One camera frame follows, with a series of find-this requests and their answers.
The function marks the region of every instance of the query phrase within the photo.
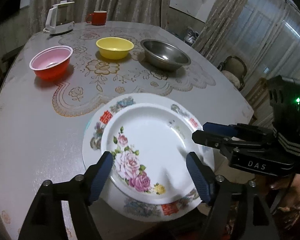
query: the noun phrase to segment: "table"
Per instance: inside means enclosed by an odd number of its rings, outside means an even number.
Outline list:
[[[128,57],[101,57],[95,42],[106,36],[135,44]],[[176,73],[156,70],[144,60],[142,39],[169,42],[189,55],[191,65]],[[38,52],[57,45],[74,53],[67,74],[58,82],[37,78],[29,68]],[[67,181],[85,172],[82,161],[84,129],[94,112],[123,93],[149,92],[185,106],[201,123],[247,123],[253,110],[233,85],[199,53],[157,26],[107,22],[105,26],[77,23],[61,36],[34,34],[16,57],[0,92],[0,216],[12,239],[45,179]],[[69,207],[63,203],[68,236],[76,239]],[[126,219],[104,201],[91,207],[104,239],[128,239],[152,223]]]

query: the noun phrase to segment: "stainless steel bowl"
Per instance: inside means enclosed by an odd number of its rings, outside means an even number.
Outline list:
[[[141,46],[145,50],[146,60],[157,68],[175,71],[191,64],[191,59],[182,50],[162,41],[143,40]]]

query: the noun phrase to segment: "red and pink bowl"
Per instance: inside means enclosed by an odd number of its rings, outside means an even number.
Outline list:
[[[65,73],[73,50],[69,46],[55,46],[39,52],[29,63],[34,73],[47,81],[59,79]]]

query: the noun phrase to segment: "screw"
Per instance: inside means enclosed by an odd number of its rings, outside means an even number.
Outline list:
[[[48,186],[48,185],[50,185],[50,183],[51,183],[51,180],[46,179],[46,180],[42,183],[42,185],[43,185],[43,186]]]
[[[219,182],[223,182],[225,180],[225,177],[222,176],[222,175],[217,175],[216,180],[219,181]]]
[[[253,180],[249,180],[249,185],[251,187],[255,187],[256,186],[256,183],[253,181]]]
[[[79,174],[79,175],[77,175],[77,176],[74,177],[74,179],[75,179],[76,181],[82,181],[83,178],[84,178],[84,176],[83,176],[82,174]]]

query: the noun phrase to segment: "mug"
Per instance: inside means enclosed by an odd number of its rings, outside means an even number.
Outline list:
[[[107,20],[106,11],[94,11],[93,13],[87,15],[86,23],[91,23],[92,25],[105,25]]]

